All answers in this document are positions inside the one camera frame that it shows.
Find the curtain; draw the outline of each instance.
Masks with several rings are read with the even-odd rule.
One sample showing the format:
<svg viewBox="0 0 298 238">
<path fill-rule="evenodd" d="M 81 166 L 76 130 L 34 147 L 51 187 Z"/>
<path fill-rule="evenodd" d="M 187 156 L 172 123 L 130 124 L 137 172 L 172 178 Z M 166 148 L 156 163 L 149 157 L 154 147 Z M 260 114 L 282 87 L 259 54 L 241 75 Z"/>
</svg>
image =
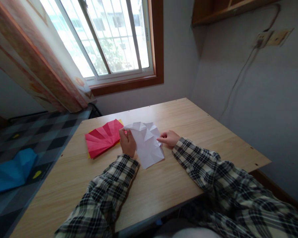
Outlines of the curtain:
<svg viewBox="0 0 298 238">
<path fill-rule="evenodd" d="M 48 111 L 95 100 L 40 0 L 0 0 L 0 68 Z"/>
</svg>

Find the plaid shirt sleeve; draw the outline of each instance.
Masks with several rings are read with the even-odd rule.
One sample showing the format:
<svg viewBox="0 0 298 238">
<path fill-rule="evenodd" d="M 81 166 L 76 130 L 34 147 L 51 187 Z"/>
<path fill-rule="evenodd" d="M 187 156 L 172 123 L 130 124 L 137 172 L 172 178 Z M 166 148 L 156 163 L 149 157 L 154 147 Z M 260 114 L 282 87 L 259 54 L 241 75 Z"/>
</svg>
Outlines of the plaid shirt sleeve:
<svg viewBox="0 0 298 238">
<path fill-rule="evenodd" d="M 298 237 L 298 211 L 276 199 L 245 170 L 221 161 L 218 153 L 186 138 L 178 141 L 173 155 L 216 204 L 215 209 L 201 209 L 202 203 L 195 204 L 190 221 L 208 226 L 223 237 Z M 206 209 L 208 214 L 199 216 L 198 211 Z"/>
<path fill-rule="evenodd" d="M 139 163 L 129 155 L 118 156 L 89 183 L 83 198 L 54 237 L 112 237 L 111 226 L 138 169 Z"/>
</svg>

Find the hand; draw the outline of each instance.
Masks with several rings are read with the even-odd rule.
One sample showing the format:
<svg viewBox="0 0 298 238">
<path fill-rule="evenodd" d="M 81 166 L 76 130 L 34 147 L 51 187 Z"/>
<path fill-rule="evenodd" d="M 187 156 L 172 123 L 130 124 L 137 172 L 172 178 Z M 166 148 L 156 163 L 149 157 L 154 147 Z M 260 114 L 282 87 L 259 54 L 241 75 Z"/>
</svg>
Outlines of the hand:
<svg viewBox="0 0 298 238">
<path fill-rule="evenodd" d="M 136 142 L 131 131 L 127 130 L 127 133 L 125 133 L 125 131 L 126 130 L 124 128 L 119 130 L 120 146 L 122 147 L 123 154 L 129 155 L 133 158 L 136 152 Z"/>
<path fill-rule="evenodd" d="M 170 131 L 170 130 L 162 132 L 160 137 L 157 138 L 157 141 L 165 143 L 171 147 L 174 147 L 179 140 L 180 140 L 180 136 L 174 131 Z"/>
</svg>

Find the wall socket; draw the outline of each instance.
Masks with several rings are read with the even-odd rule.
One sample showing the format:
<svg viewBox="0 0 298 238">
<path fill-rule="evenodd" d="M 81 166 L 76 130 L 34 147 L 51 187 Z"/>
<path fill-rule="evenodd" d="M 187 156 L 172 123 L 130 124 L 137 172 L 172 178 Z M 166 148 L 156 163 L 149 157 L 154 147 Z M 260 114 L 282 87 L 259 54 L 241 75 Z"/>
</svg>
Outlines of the wall socket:
<svg viewBox="0 0 298 238">
<path fill-rule="evenodd" d="M 259 33 L 252 45 L 252 48 L 254 48 L 256 46 L 257 46 L 257 48 L 264 48 L 266 43 L 270 39 L 272 33 L 273 33 L 272 31 Z"/>
<path fill-rule="evenodd" d="M 290 35 L 293 29 L 285 29 L 281 31 L 274 31 L 267 42 L 267 46 L 278 46 L 284 43 L 286 38 Z"/>
</svg>

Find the red folded paper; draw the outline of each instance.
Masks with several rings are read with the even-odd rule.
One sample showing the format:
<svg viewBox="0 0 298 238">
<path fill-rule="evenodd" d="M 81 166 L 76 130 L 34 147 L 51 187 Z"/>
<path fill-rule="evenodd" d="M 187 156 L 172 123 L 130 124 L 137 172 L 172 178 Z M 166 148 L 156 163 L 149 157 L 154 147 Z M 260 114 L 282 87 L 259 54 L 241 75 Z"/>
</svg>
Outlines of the red folded paper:
<svg viewBox="0 0 298 238">
<path fill-rule="evenodd" d="M 85 139 L 90 157 L 94 159 L 117 144 L 120 140 L 119 129 L 121 128 L 123 125 L 115 119 L 86 134 Z"/>
</svg>

